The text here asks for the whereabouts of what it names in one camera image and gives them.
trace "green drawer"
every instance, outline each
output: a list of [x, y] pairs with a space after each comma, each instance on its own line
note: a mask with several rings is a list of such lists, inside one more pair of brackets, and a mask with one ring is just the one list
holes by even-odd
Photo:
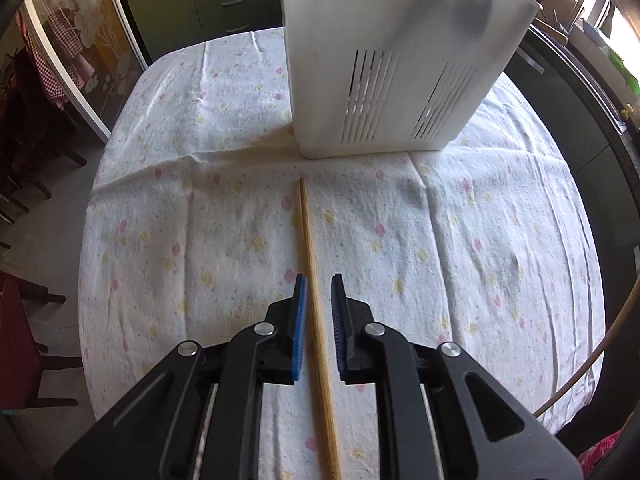
[[153, 61], [200, 39], [200, 23], [193, 0], [127, 1]]
[[195, 0], [195, 3], [201, 41], [271, 24], [269, 0]]

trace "frosted glass panel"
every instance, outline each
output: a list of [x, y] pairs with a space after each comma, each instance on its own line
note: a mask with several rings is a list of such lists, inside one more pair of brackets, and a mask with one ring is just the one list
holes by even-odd
[[111, 0], [33, 0], [53, 49], [108, 129], [142, 69]]

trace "red chair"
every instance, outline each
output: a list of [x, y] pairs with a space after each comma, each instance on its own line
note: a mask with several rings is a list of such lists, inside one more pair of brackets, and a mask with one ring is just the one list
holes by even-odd
[[38, 398], [43, 370], [82, 367], [82, 358], [40, 354], [47, 351], [33, 339], [17, 279], [6, 274], [0, 298], [0, 410], [78, 405], [75, 399]]

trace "silver screw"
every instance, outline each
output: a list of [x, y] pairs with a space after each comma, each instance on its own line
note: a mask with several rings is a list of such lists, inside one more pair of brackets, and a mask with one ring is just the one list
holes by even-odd
[[271, 335], [275, 331], [276, 327], [266, 321], [258, 323], [256, 326], [254, 326], [254, 332], [257, 333], [257, 335]]
[[385, 326], [380, 323], [367, 323], [364, 331], [369, 335], [381, 336], [385, 333]]
[[462, 349], [456, 345], [453, 341], [447, 341], [442, 343], [440, 351], [449, 357], [458, 357], [462, 353]]
[[178, 346], [178, 354], [184, 357], [191, 357], [192, 355], [196, 355], [198, 351], [198, 345], [193, 341], [183, 341]]

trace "red checkered cloth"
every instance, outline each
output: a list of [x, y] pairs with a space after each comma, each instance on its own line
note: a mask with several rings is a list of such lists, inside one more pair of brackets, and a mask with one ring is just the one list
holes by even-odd
[[596, 467], [596, 464], [600, 461], [600, 459], [607, 454], [609, 449], [613, 447], [616, 443], [616, 440], [622, 433], [622, 430], [616, 431], [616, 433], [610, 434], [603, 438], [599, 443], [595, 446], [591, 446], [587, 451], [582, 453], [578, 457], [578, 462], [582, 466], [582, 475], [586, 478], [586, 476]]
[[[78, 30], [72, 25], [62, 9], [53, 9], [46, 0], [37, 0], [37, 2], [44, 11], [44, 16], [39, 16], [39, 18], [41, 20], [43, 17], [45, 18], [43, 28], [47, 33], [49, 41], [53, 45], [72, 81], [81, 89], [84, 87], [86, 81], [74, 65], [76, 57], [80, 55], [84, 48], [82, 41], [80, 41]], [[69, 101], [65, 95], [65, 91], [62, 89], [62, 86], [60, 86], [56, 75], [49, 68], [49, 64], [40, 53], [35, 41], [33, 41], [26, 23], [20, 15], [20, 11], [16, 12], [15, 21], [18, 28], [20, 28], [27, 52], [30, 54], [31, 60], [38, 71], [38, 76], [40, 77], [40, 82], [42, 83], [42, 88], [44, 89], [47, 99], [62, 110], [65, 103]]]

